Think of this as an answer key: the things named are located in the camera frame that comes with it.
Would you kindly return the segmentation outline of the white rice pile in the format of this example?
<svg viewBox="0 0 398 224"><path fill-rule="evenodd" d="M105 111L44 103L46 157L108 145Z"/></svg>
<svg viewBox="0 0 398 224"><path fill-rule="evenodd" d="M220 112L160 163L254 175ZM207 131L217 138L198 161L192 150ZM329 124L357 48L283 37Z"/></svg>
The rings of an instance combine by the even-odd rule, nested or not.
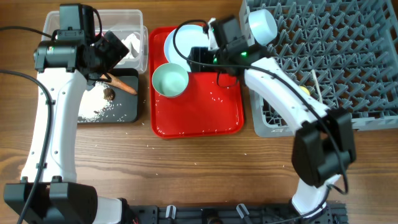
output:
<svg viewBox="0 0 398 224"><path fill-rule="evenodd" d="M98 82L91 90L86 90L83 94L78 112L79 123L98 122L107 110L112 106L112 102L105 99L104 91L109 85Z"/></svg>

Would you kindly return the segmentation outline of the white napkin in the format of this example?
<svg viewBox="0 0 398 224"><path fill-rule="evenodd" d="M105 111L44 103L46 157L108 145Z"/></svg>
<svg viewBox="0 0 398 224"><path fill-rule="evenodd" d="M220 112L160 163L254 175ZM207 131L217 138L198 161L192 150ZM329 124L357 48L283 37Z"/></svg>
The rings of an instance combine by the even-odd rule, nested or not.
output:
<svg viewBox="0 0 398 224"><path fill-rule="evenodd" d="M129 49L129 53L124 57L124 59L133 59L139 55L139 47L141 46L141 41L137 38L135 34L130 34L121 42Z"/></svg>

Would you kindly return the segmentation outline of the yellow plastic cup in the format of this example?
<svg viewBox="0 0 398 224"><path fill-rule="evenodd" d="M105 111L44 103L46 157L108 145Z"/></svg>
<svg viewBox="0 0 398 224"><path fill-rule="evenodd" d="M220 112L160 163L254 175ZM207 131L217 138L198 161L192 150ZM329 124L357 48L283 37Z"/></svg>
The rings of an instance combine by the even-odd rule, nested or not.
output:
<svg viewBox="0 0 398 224"><path fill-rule="evenodd" d="M304 91L308 96L311 95L310 91L309 91L306 87L300 86L300 89L301 89L302 91Z"/></svg>

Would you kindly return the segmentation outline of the green bowl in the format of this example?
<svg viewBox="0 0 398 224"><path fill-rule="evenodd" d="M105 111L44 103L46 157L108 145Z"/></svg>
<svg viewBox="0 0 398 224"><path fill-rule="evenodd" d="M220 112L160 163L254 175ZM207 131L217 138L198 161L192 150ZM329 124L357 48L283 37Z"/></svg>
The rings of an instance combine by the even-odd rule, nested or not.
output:
<svg viewBox="0 0 398 224"><path fill-rule="evenodd" d="M189 83L188 72L178 64L165 63L152 74L154 90L167 98L180 96Z"/></svg>

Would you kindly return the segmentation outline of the light blue plate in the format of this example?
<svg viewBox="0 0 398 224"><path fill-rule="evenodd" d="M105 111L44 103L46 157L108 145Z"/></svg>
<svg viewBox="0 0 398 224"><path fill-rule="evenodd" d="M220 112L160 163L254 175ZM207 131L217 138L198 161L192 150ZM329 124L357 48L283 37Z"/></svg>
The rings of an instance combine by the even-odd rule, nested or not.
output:
<svg viewBox="0 0 398 224"><path fill-rule="evenodd" d="M176 52L173 37L175 30L173 30L164 42L164 55L168 63L175 63L183 67L186 71L191 72L190 66ZM209 47L209 40L206 34L203 33L202 26L188 24L181 27L176 36L176 45L178 50L188 57L192 47Z"/></svg>

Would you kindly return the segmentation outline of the white plastic spoon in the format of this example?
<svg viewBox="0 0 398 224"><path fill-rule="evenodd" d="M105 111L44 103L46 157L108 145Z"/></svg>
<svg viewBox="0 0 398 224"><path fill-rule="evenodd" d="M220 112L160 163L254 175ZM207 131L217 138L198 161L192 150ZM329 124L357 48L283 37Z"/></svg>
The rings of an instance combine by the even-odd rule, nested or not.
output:
<svg viewBox="0 0 398 224"><path fill-rule="evenodd" d="M320 90L320 85L319 85L319 82L318 82L318 79L317 79L317 75L316 75L314 69L311 70L311 74L312 74L312 78L313 78L313 81L315 83L315 88L316 88L316 91L317 91L317 94L318 94L318 100L319 100L320 103L323 103L322 92Z"/></svg>

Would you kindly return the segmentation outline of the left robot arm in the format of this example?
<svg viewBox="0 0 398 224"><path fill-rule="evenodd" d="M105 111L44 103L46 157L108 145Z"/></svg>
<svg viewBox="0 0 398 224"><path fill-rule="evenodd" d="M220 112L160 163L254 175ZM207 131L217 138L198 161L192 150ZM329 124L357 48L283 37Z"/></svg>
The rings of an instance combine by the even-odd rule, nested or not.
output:
<svg viewBox="0 0 398 224"><path fill-rule="evenodd" d="M4 201L27 223L137 223L124 198L100 197L76 181L75 139L81 99L88 85L111 82L109 71L127 47L103 32L99 12L62 4L60 27L34 52L39 88L34 135L17 184L6 184Z"/></svg>

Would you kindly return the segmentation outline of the orange carrot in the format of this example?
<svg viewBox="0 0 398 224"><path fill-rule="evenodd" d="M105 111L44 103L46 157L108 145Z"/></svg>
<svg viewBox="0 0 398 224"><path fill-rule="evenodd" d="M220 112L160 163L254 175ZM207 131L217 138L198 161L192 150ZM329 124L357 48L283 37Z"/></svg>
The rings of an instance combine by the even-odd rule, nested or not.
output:
<svg viewBox="0 0 398 224"><path fill-rule="evenodd" d="M122 82L119 78L113 76L110 73L107 73L106 75L102 75L101 79L103 79L103 81L98 81L98 83L100 83L104 86L113 86L113 87L119 88L122 91L130 93L132 95L137 95L137 91L133 87Z"/></svg>

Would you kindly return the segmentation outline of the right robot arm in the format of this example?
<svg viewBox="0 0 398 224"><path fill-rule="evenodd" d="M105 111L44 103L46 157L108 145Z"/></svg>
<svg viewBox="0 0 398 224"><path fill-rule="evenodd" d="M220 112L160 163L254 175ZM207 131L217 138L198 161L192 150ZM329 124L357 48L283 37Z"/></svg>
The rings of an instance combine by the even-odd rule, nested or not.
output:
<svg viewBox="0 0 398 224"><path fill-rule="evenodd" d="M326 207L330 189L348 193L348 166L356 160L351 116L307 95L277 61L246 42L237 18L203 21L212 59L190 64L238 77L278 112L293 132L292 164L300 177L291 203L302 218Z"/></svg>

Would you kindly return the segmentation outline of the brown food scrap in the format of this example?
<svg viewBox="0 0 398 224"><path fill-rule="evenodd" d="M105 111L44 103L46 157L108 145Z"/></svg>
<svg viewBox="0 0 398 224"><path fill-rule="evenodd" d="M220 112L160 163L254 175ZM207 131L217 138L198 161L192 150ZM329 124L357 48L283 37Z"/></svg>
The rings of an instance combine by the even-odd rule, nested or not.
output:
<svg viewBox="0 0 398 224"><path fill-rule="evenodd" d="M105 88L103 90L103 98L107 101L113 101L116 94L112 88Z"/></svg>

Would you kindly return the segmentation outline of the light blue bowl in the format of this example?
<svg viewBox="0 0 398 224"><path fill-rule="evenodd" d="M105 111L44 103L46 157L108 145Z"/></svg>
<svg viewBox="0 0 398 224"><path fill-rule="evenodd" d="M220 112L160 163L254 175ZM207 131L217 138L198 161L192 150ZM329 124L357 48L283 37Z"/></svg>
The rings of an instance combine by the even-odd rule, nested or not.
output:
<svg viewBox="0 0 398 224"><path fill-rule="evenodd" d="M266 46L277 37L276 21L267 9L251 12L248 19L251 32L258 44Z"/></svg>

